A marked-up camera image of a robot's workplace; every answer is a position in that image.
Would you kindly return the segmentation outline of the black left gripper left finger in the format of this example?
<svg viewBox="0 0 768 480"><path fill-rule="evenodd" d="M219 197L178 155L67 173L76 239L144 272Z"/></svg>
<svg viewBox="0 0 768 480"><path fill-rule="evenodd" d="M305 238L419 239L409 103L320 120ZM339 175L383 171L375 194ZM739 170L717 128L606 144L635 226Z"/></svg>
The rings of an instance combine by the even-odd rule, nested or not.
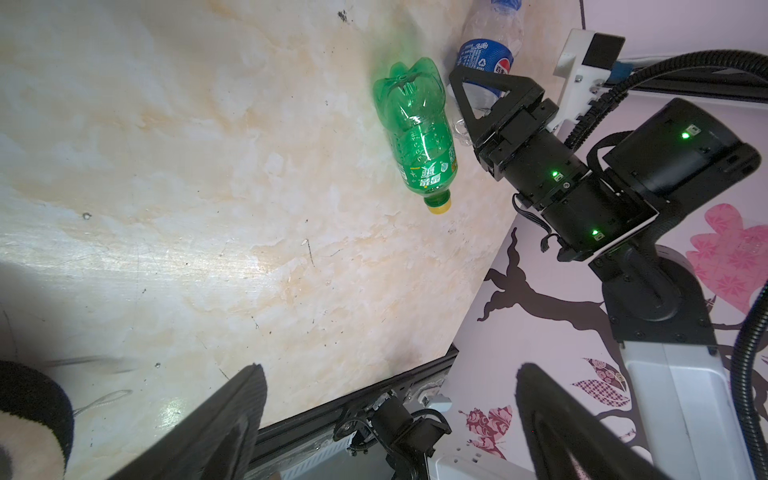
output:
<svg viewBox="0 0 768 480"><path fill-rule="evenodd" d="M243 368L114 479L242 479L267 399L260 365Z"/></svg>

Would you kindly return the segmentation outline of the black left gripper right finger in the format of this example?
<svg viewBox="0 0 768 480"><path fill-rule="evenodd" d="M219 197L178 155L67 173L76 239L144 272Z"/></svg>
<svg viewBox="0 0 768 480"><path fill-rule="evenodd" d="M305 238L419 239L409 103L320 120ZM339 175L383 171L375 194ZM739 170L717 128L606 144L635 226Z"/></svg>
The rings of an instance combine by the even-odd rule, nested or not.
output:
<svg viewBox="0 0 768 480"><path fill-rule="evenodd" d="M538 479L665 479L540 367L517 373L517 407Z"/></svg>

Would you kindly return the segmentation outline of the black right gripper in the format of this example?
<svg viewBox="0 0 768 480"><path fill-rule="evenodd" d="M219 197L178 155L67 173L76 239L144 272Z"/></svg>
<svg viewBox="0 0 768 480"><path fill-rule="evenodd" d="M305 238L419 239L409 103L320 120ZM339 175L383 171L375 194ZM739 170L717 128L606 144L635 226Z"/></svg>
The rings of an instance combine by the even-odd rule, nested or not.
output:
<svg viewBox="0 0 768 480"><path fill-rule="evenodd" d="M457 66L449 75L457 139L557 235L560 261L584 261L655 216L638 195L606 181L546 125L558 111L530 77Z"/></svg>

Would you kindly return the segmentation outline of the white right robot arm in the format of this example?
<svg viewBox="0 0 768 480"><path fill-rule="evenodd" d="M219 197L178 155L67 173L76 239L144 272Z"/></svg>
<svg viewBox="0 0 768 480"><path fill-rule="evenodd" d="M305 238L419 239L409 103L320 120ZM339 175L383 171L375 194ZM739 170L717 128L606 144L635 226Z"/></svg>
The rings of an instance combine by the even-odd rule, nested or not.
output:
<svg viewBox="0 0 768 480"><path fill-rule="evenodd" d="M651 452L614 437L540 367L518 373L517 403L540 479L763 479L767 444L752 371L767 328L760 294L739 330L730 376L693 270L659 253L658 240L760 165L759 153L694 104L671 100L632 131L605 137L607 156L577 148L627 93L695 68L767 75L765 56L710 50L630 75L594 101L565 140L545 124L557 113L527 77L458 66L450 74L474 153L516 190L515 209L560 244L562 262L585 261L602 285L605 328L621 345Z"/></svg>

